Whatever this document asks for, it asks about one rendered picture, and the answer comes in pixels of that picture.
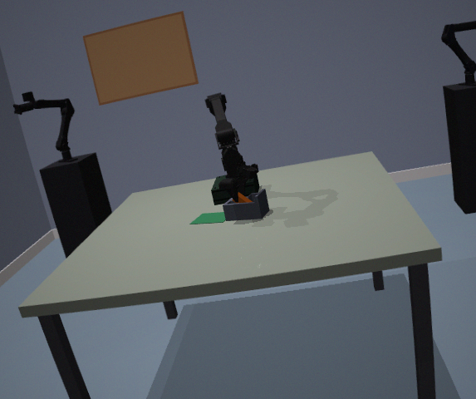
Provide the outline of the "orange l-shaped part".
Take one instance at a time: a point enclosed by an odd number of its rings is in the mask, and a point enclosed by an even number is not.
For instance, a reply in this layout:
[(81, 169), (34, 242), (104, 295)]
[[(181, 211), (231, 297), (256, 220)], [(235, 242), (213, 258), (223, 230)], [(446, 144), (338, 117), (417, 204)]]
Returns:
[(238, 202), (237, 203), (247, 203), (247, 202), (252, 202), (252, 201), (238, 192)]

